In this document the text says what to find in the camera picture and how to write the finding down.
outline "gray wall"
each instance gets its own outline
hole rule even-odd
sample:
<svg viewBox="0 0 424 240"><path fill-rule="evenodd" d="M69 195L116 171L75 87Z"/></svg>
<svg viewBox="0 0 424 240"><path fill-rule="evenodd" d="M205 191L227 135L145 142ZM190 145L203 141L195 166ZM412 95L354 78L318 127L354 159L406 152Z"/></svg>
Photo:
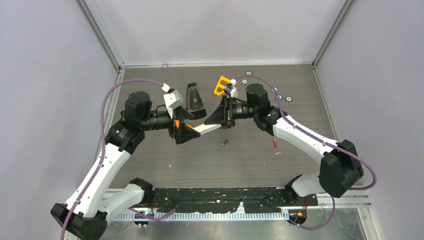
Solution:
<svg viewBox="0 0 424 240"><path fill-rule="evenodd" d="M0 239L59 239L115 70L73 0L0 3Z"/></svg>
<svg viewBox="0 0 424 240"><path fill-rule="evenodd" d="M286 64L314 60L344 2L90 0L90 8L127 66Z"/></svg>
<svg viewBox="0 0 424 240"><path fill-rule="evenodd" d="M377 172L387 239L423 238L423 13L422 0L357 1L318 66L339 138Z"/></svg>

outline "wood grain surface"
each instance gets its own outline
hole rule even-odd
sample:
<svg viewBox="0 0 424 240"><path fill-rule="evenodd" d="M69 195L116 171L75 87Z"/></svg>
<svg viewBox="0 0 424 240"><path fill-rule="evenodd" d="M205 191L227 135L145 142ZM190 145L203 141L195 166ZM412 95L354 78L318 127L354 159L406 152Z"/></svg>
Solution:
<svg viewBox="0 0 424 240"><path fill-rule="evenodd" d="M211 114L221 98L213 94L220 76L237 78L252 71L276 86L283 96L283 109L317 133L334 138L323 100L310 65L207 66L168 68L128 68L124 81L134 78L165 82L185 96L189 83L197 83L206 111ZM248 83L258 83L247 78ZM237 84L238 98L245 100L246 86ZM149 93L153 108L164 104L164 92L149 83L129 83L121 87L113 121L119 119L124 102L132 92ZM269 99L277 106L275 96ZM284 101L291 96L293 101ZM206 118L187 121L197 126ZM237 120L231 129L217 129L184 144L176 145L167 130L147 131L145 140L119 170L111 188L124 188L134 178L145 179L157 188L264 187L284 186L299 174L319 170L306 153L259 130L252 119Z"/></svg>

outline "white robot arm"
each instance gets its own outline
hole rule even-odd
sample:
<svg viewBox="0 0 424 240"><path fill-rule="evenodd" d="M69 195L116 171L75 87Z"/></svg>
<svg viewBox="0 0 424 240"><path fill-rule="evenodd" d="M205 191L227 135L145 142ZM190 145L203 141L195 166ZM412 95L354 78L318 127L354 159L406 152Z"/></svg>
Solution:
<svg viewBox="0 0 424 240"><path fill-rule="evenodd" d="M185 124L185 119L201 118L203 113L197 112L195 116L183 108L183 97L177 90L170 89L166 84L162 89L166 92L163 95L164 111L151 110L152 102L146 92L130 94L125 102L125 110L121 112L121 119L109 129L105 138L105 157L101 166L100 153L81 185L65 204L56 203L51 209L51 215L62 226L76 199L86 188L66 225L70 233L83 240L97 240L106 230L107 224L124 210L152 202L153 186L139 178L130 181L120 192L102 200L118 170L145 139L145 131L167 129L176 144L200 137L201 133ZM95 171L98 171L95 178L87 184Z"/></svg>
<svg viewBox="0 0 424 240"><path fill-rule="evenodd" d="M339 198L364 175L359 161L331 147L338 146L356 155L355 146L350 141L337 142L301 125L286 112L283 112L284 116L282 116L280 109L271 105L268 92L261 84L254 83L247 86L246 101L232 97L230 90L233 91L233 88L235 87L232 87L232 84L220 85L218 82L214 93L216 96L223 95L222 100L204 124L211 128L217 128L216 125L221 128L231 128L236 125L237 119L253 118L262 131L284 139L307 153L320 165L320 171L311 175L299 175L290 181L285 189L291 191L292 198L318 193L328 193Z"/></svg>

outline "purple cable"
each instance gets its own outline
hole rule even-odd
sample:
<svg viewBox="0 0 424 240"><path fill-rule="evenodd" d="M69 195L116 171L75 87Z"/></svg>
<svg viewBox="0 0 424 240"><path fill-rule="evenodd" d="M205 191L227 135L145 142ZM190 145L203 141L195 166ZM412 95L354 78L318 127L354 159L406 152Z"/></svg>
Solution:
<svg viewBox="0 0 424 240"><path fill-rule="evenodd" d="M301 229L307 229L307 230L317 230L317 229L322 229L323 227L325 227L325 226L327 226L330 222L331 222L331 220L333 219L333 217L334 217L334 213L336 212L336 202L334 201L334 197L331 197L331 200L332 200L332 210L331 210L331 215L330 215L330 217L328 218L328 220L324 223L324 224L322 224L321 226L304 226L304 225L298 225L297 223L296 223L296 220L298 219L298 217L296 217L295 219L294 219L294 221L293 220L288 220L291 224L293 224L293 225L298 225L298 227L299 228L301 228Z"/></svg>
<svg viewBox="0 0 424 240"><path fill-rule="evenodd" d="M79 193L78 197L75 199L72 207L70 208L68 214L66 215L65 221L63 222L63 226L62 226L62 230L60 232L60 240L64 240L65 239L65 231L66 231L66 227L69 223L69 219L71 218L72 213L74 212L75 208L77 207L78 203L80 202L81 198L83 197L84 193L87 191L87 189L89 188L90 184L93 182L94 178L96 177L97 173L100 170L100 166L103 164L103 160L105 159L105 151L106 151L106 139L105 139L105 108L106 108L106 103L108 101L109 96L111 95L111 93L118 88L121 85L124 84L129 84L129 83L135 83L135 82L144 82L144 83L151 83L151 84L156 84L160 87L163 87L163 83L155 81L155 80L150 80L150 79L141 79L141 78L136 78L136 79L131 79L128 81L123 81L120 82L116 85L114 85L107 93L106 96L103 99L103 103L101 104L101 110L100 110L100 139L101 139L101 156L100 156L100 161L98 162L98 166L95 169L95 171L93 172L93 174L91 175L90 179L87 181L87 184L84 186L84 188L81 190L81 192Z"/></svg>
<svg viewBox="0 0 424 240"><path fill-rule="evenodd" d="M137 216L139 216L139 217L142 217L142 218L145 218L145 219L148 219L148 220L153 220L154 221L154 223L157 223L157 222L159 222L159 221L162 221L162 220L164 220L164 219L166 219L166 218L168 218L169 216L171 216L173 213L175 213L175 211L176 211L176 209L175 208L173 208L173 209L171 209L167 214L165 214L165 215L163 215L163 216L161 216L161 217L158 217L158 218L154 218L154 217L151 217L151 216L147 216L147 215L144 215L144 214L141 214L140 212L138 212L137 210L135 210L134 208L132 208L132 207L130 207L130 208L128 208L129 210L131 210L131 211L133 211L134 213L135 213L135 215L137 215Z"/></svg>
<svg viewBox="0 0 424 240"><path fill-rule="evenodd" d="M258 77L258 76L255 76L255 75L244 75L244 76L241 76L241 77L238 77L236 80L238 81L238 80L240 80L240 79L242 79L242 78L247 78L247 77L250 77L250 78L255 78L255 79L258 79L258 80L260 80L260 81L262 81L263 83L265 83L266 85L268 85L268 87L270 87L272 90L274 90L274 92L275 92L275 95L276 96L280 96L280 93L278 92L278 89L277 88L275 88L275 87L273 87L269 82L267 82L267 81L265 81L264 79L262 79L262 78L260 78L260 77ZM372 187L374 187L375 185L376 185L376 183L377 183L377 175L376 175L376 172L373 170L373 168L367 163L367 162L365 162L362 158L360 158L359 156L357 156L357 155L355 155L355 154L353 154L353 153L351 153L351 152L349 152L349 151L346 151L346 150L344 150L343 148L340 148L340 147L338 147L338 146L336 146L336 145L334 145L334 144L331 144L331 143L329 143L329 142L325 142L325 141L323 141L321 138L319 138L319 137L317 137L317 136L315 136L315 135L313 135L312 133L310 133L310 132L308 132L308 131L306 131L305 129L303 129L302 127L300 127L300 126L298 126L298 125L295 125L295 123L294 122L292 122L292 121L290 121L290 119L288 119L286 116L284 116L284 113L283 113L283 108L282 108L282 104L281 104L281 99L279 98L279 97L277 97L277 102L278 102L278 109L279 109L279 111L280 111L280 113L281 113L281 117L287 122L287 123L289 123L290 125L292 125L293 127L295 127L296 129L298 129L299 131L301 131L302 133L304 133L304 134L306 134L307 136L309 136L310 138L312 138L312 139L314 139L314 140L316 140L316 141L318 141L319 143L321 143L321 144L324 144L324 145L327 145L327 146L329 146L329 147L331 147L331 148L333 148L333 149L336 149L337 151L339 151L339 152L342 152L342 153L344 153L344 154L347 154L347 155L349 155L350 157L352 157L352 158L354 158L354 159L356 159L356 160L358 160L361 164L363 164L369 171L370 171L370 173L371 173L371 175L372 175L372 182L369 184L369 185L367 185L367 186L358 186L358 187L351 187L350 188L350 190L367 190L367 189L370 189L370 188L372 188ZM327 220L327 222L325 222L323 225L321 225L321 226L315 226L315 227L312 227L312 226L303 226L303 225L300 225L299 227L300 228L302 228L302 229L308 229L308 230L315 230L315 229L320 229L320 228L323 228L323 227L325 227L325 226L327 226L330 222L331 222L331 220L333 219L333 216L334 216L334 212L336 211L336 202L334 201L334 198L333 197L331 197L331 199L332 199L332 211L331 211L331 215L330 215L330 217L329 217L329 219ZM295 223L294 221L292 221L292 220L289 220L289 222L291 222L292 224L297 224L297 223Z"/></svg>

